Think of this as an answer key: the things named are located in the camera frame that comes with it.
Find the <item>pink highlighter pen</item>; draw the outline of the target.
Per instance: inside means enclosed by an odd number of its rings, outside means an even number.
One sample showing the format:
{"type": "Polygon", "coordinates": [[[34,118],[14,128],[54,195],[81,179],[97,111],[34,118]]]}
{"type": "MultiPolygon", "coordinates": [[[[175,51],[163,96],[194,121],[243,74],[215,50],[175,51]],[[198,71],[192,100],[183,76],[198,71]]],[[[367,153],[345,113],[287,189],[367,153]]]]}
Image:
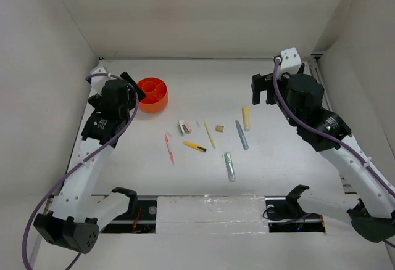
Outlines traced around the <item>pink highlighter pen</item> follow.
{"type": "Polygon", "coordinates": [[[170,156],[170,160],[172,162],[172,165],[174,165],[175,164],[175,157],[174,157],[171,145],[170,145],[170,137],[168,136],[168,134],[165,134],[165,142],[166,142],[166,145],[167,145],[167,150],[168,150],[168,153],[169,153],[169,156],[170,156]]]}

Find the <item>yellow highlighter pen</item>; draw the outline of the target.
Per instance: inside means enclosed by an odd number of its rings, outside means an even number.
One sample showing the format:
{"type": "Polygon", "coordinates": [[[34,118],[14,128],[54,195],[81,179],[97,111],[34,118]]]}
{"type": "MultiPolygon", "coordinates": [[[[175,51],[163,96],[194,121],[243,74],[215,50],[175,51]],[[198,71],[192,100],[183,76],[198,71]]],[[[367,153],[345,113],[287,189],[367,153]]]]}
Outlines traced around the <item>yellow highlighter pen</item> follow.
{"type": "Polygon", "coordinates": [[[204,120],[204,126],[205,126],[207,135],[209,137],[209,140],[210,140],[210,143],[212,144],[213,149],[216,149],[216,143],[215,143],[214,137],[210,131],[210,126],[206,120],[204,120]]]}

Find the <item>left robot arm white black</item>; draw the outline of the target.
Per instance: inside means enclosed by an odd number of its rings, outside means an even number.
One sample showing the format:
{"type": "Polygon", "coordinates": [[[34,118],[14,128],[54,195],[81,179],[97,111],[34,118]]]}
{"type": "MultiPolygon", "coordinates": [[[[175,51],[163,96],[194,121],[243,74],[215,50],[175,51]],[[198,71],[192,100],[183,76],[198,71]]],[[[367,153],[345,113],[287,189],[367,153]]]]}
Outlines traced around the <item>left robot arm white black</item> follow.
{"type": "Polygon", "coordinates": [[[81,132],[76,170],[64,179],[47,213],[33,225],[52,245],[89,253],[99,233],[115,218],[132,218],[138,211],[137,193],[116,187],[103,200],[93,189],[120,136],[134,119],[138,103],[146,97],[127,72],[119,76],[93,73],[88,81],[98,93],[88,99],[94,108],[81,132]]]}

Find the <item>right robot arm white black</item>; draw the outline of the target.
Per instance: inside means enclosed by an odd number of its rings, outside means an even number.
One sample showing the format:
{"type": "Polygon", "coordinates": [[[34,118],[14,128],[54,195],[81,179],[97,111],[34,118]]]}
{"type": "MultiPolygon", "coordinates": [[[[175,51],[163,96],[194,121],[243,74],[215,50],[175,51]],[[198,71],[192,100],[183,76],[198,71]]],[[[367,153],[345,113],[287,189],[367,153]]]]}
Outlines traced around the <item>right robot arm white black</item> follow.
{"type": "Polygon", "coordinates": [[[394,237],[394,188],[360,149],[350,127],[335,112],[322,105],[324,87],[313,76],[284,73],[252,77],[252,103],[277,105],[296,133],[327,159],[355,190],[357,197],[330,194],[325,197],[299,184],[280,207],[266,209],[270,220],[295,223],[309,214],[329,216],[352,226],[364,239],[387,243],[394,237]]]}

